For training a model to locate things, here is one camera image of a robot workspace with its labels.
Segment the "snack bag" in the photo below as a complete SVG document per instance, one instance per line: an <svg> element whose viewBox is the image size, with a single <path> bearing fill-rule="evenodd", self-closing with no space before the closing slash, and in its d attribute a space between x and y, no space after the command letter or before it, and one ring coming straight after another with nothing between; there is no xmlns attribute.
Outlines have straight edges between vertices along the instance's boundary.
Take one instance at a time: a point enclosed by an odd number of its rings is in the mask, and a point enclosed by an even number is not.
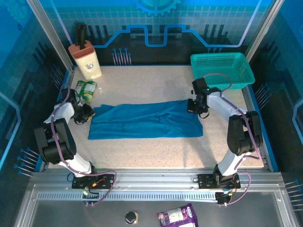
<svg viewBox="0 0 303 227"><path fill-rule="evenodd" d="M80 98L82 101L84 101L86 103L91 103L96 86L97 86L97 83L94 81L85 82L85 81L79 80L77 82L77 86L75 89L79 94L78 98Z"/></svg>
<svg viewBox="0 0 303 227"><path fill-rule="evenodd" d="M196 213L190 204L158 213L162 227L199 227Z"/></svg>

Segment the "white countertop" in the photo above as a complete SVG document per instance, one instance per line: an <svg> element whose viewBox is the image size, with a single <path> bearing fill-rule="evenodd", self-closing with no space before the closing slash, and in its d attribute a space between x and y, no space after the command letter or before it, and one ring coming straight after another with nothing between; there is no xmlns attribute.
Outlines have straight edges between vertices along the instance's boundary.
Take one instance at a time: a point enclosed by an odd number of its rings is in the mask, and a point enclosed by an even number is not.
<svg viewBox="0 0 303 227"><path fill-rule="evenodd" d="M91 105L144 104L192 98L191 66L106 66ZM85 80L76 70L71 88ZM246 108L241 90L224 93L235 104ZM198 138L156 138L88 140L90 122L76 125L69 122L77 152L97 168L213 168L224 157L228 146L227 122L210 109L200 119L203 136ZM247 159L242 166L263 167L262 160Z"/></svg>

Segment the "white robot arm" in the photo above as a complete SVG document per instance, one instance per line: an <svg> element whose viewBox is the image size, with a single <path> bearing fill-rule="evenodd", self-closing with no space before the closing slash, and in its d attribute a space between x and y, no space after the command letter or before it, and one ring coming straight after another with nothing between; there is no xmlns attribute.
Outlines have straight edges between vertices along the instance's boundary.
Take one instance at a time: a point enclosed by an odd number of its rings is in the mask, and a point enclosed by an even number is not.
<svg viewBox="0 0 303 227"><path fill-rule="evenodd" d="M242 113L248 119L253 139L260 147L263 143L259 114L248 112L236 105L221 94L218 88L209 88L204 78L193 81L196 100L188 100L188 112L207 113L208 108L214 109L228 122L227 144L228 151L222 161L214 169L214 178L217 184L229 182L234 179L239 165L243 159L255 151L249 132L244 131L247 125Z"/></svg>
<svg viewBox="0 0 303 227"><path fill-rule="evenodd" d="M63 90L62 93L66 96L67 91ZM54 111L49 118L44 121L43 125L34 130L42 160L46 163L50 162L54 165L58 164L68 169L76 170L73 171L75 177L84 176L80 173L91 174L93 166L77 153L76 144L68 127L68 122L73 118L76 123L84 123L89 120L93 114L94 110L89 105L78 105L74 90L71 89L67 102L61 107L56 105ZM53 115L56 136L59 139L63 158L68 163L68 166L60 160L54 135L51 131L50 124Z"/></svg>

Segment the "white plastic container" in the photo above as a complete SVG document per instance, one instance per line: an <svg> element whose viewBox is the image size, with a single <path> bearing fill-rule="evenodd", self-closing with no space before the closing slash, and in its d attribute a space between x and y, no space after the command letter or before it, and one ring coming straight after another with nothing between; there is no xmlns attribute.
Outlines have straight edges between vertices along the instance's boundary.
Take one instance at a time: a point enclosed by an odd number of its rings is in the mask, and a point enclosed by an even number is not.
<svg viewBox="0 0 303 227"><path fill-rule="evenodd" d="M80 46L76 45L69 46L68 50L76 61L84 78L91 80L100 77L102 72L94 46L88 40L85 40L85 42L85 48L82 50L80 50Z"/></svg>

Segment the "blue wall panel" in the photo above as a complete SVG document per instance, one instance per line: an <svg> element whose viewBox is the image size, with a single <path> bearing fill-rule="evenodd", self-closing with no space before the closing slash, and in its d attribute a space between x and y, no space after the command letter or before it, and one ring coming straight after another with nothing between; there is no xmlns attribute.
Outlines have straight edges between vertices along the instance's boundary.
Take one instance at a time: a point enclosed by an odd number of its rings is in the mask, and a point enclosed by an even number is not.
<svg viewBox="0 0 303 227"><path fill-rule="evenodd" d="M303 172L303 109L294 112L303 99L302 9L301 1L285 0L251 61L252 87L283 172Z"/></svg>
<svg viewBox="0 0 303 227"><path fill-rule="evenodd" d="M128 49L133 64L189 64L194 53L245 52L271 2L43 0L42 5L66 48L81 22L100 64L119 65L112 57L118 48Z"/></svg>
<svg viewBox="0 0 303 227"><path fill-rule="evenodd" d="M21 148L37 151L34 128L52 112L59 93L53 80L66 69L26 1L0 0L0 23L0 92L20 107L22 120L0 171L0 225L8 227L28 182L14 165L21 166ZM0 98L0 158L16 122L15 109Z"/></svg>

